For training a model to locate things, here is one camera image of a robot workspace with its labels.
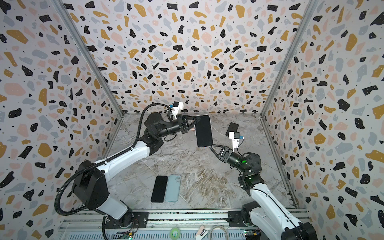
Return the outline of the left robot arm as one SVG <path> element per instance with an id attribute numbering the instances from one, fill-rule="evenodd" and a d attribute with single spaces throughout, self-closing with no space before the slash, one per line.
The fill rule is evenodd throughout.
<path id="1" fill-rule="evenodd" d="M 133 212 L 124 202 L 110 194 L 108 182 L 130 165 L 156 153 L 164 144 L 165 137 L 187 133 L 200 119 L 180 114 L 175 120 L 166 122 L 161 114 L 151 113 L 144 122 L 144 134 L 134 147 L 128 147 L 95 163 L 85 161 L 80 164 L 80 175 L 74 179 L 72 186 L 73 194 L 88 210 L 108 216 L 119 227 L 129 227 L 133 222 Z"/>

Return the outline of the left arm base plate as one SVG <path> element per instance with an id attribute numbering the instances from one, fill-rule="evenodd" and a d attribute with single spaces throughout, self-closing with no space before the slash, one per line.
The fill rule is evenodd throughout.
<path id="1" fill-rule="evenodd" d="M 149 212 L 132 212 L 125 214 L 120 220 L 107 217 L 104 226 L 106 229 L 144 229 L 147 226 L 148 219 Z"/>

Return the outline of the mint phone case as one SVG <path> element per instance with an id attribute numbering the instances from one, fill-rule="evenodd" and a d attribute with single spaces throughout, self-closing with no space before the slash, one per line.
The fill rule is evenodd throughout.
<path id="1" fill-rule="evenodd" d="M 170 175 L 167 182 L 165 201 L 177 202 L 181 186 L 181 175 Z"/>

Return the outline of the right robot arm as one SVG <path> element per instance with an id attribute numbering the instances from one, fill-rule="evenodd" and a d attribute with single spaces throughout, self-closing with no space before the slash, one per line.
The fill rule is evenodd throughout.
<path id="1" fill-rule="evenodd" d="M 222 145 L 209 147 L 218 160 L 240 172 L 241 189 L 253 199 L 243 205 L 242 218 L 246 225 L 255 225 L 270 240 L 316 240 L 311 223 L 303 223 L 291 214 L 273 195 L 260 173 L 261 157 L 255 153 L 240 155 Z"/>

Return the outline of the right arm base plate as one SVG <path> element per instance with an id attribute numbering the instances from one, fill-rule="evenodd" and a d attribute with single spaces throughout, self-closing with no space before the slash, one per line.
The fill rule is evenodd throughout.
<path id="1" fill-rule="evenodd" d="M 230 228 L 248 227 L 247 215 L 244 211 L 228 211 L 227 222 Z"/>

